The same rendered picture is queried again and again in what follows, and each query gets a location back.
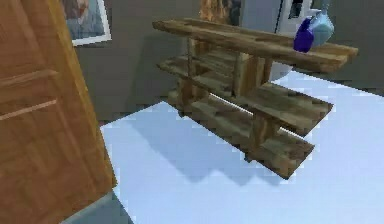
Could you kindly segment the white room door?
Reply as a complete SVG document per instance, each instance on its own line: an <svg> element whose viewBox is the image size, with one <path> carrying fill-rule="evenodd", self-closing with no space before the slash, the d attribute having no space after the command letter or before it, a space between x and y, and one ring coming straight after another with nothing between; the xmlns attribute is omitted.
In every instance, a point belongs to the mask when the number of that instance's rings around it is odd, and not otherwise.
<svg viewBox="0 0 384 224"><path fill-rule="evenodd" d="M305 18L320 12L312 4L313 0L280 0L275 32L294 36Z"/></svg>

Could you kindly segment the dark blue vase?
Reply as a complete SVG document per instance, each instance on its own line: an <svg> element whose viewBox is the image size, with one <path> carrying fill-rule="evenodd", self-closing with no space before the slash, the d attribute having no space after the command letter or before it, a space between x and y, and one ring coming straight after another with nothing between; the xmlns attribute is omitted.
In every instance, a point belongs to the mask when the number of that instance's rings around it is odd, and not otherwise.
<svg viewBox="0 0 384 224"><path fill-rule="evenodd" d="M301 23L296 32L293 42L293 49L298 52L307 53L312 46L314 40L313 31L309 28L311 17L307 17Z"/></svg>

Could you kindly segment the orange brown wooden post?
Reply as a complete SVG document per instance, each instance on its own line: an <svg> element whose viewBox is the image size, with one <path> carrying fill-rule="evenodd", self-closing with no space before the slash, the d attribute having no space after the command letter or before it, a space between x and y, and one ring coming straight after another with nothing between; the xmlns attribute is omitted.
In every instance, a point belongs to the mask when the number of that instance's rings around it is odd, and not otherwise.
<svg viewBox="0 0 384 224"><path fill-rule="evenodd" d="M219 24L230 23L229 0L200 0L199 18Z"/></svg>

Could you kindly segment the pale blue vase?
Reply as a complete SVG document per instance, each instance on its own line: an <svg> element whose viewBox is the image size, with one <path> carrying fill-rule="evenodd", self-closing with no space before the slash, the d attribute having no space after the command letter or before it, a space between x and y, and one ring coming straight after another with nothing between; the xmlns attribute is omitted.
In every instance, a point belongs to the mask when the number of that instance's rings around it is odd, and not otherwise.
<svg viewBox="0 0 384 224"><path fill-rule="evenodd" d="M334 33L334 25L326 10L317 13L310 22L314 40L312 46L320 46L326 43Z"/></svg>

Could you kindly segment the white framed wall picture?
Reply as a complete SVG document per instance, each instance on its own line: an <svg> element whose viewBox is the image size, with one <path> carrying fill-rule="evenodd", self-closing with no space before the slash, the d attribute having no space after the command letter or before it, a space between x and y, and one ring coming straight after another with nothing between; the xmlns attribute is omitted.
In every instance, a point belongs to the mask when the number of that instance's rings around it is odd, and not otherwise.
<svg viewBox="0 0 384 224"><path fill-rule="evenodd" d="M74 46L112 39L106 0L59 0Z"/></svg>

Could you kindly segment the brown wooden room door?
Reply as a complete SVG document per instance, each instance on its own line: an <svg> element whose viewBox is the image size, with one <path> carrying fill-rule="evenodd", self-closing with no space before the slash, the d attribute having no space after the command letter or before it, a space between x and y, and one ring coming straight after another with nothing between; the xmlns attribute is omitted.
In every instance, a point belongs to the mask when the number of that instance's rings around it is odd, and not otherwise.
<svg viewBox="0 0 384 224"><path fill-rule="evenodd" d="M116 185L59 0L0 0L0 224L60 224Z"/></svg>

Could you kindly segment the brown wooden shelf unit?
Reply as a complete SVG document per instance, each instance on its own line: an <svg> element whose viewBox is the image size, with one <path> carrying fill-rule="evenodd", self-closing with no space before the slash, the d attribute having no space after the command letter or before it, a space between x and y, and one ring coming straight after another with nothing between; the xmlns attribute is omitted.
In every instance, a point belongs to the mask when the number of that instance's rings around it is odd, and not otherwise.
<svg viewBox="0 0 384 224"><path fill-rule="evenodd" d="M301 53L287 36L192 18L152 26L188 41L187 54L158 65L179 81L168 103L284 179L312 152L304 138L332 106L271 82L273 63L332 73L358 53L331 43Z"/></svg>

